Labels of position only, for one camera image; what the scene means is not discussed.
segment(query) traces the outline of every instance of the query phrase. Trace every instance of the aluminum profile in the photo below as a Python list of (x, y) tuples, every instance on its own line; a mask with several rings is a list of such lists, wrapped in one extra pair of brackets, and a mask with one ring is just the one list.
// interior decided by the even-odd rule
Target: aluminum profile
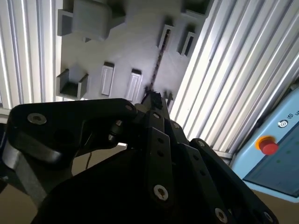
[(61, 101), (61, 37), (57, 13), (63, 0), (0, 1), (0, 114), (18, 104)]
[(171, 118), (188, 139), (236, 153), (299, 76), (299, 1), (215, 0)]

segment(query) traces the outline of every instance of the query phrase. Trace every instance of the screw head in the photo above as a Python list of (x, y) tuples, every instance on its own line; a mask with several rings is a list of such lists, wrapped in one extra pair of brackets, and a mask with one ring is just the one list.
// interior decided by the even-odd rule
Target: screw head
[(197, 142), (198, 142), (198, 144), (199, 144), (200, 147), (204, 147), (205, 146), (205, 144), (202, 141), (198, 140)]
[(162, 201), (166, 201), (168, 199), (168, 191), (162, 185), (157, 184), (154, 187), (154, 193)]
[(121, 121), (121, 120), (117, 120), (117, 121), (116, 121), (116, 125), (117, 125), (117, 126), (121, 126), (121, 124), (122, 124), (122, 121)]
[(179, 129), (179, 125), (176, 122), (173, 122), (173, 125), (176, 129)]
[(43, 116), (40, 113), (31, 113), (27, 116), (27, 120), (35, 125), (43, 125), (47, 122), (47, 119), (45, 116)]
[(266, 216), (266, 218), (267, 218), (271, 223), (274, 222), (273, 218), (272, 218), (266, 211), (264, 211), (263, 214)]
[(133, 108), (132, 108), (131, 106), (129, 106), (129, 105), (126, 105), (126, 108), (127, 108), (129, 111), (133, 110)]
[(158, 119), (160, 118), (160, 116), (157, 113), (154, 113), (154, 117)]
[(216, 208), (215, 209), (215, 214), (217, 218), (222, 222), (222, 223), (228, 223), (228, 217), (225, 215), (225, 213), (220, 209)]
[(114, 141), (114, 140), (115, 140), (115, 137), (114, 137), (113, 135), (110, 134), (110, 135), (108, 135), (108, 140), (109, 140), (109, 141)]

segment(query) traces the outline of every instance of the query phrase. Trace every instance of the button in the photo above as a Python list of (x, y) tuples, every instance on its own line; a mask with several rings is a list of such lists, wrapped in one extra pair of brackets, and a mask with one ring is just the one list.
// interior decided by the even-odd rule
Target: button
[(276, 144), (272, 139), (262, 140), (258, 146), (265, 155), (273, 155), (278, 150), (278, 144)]

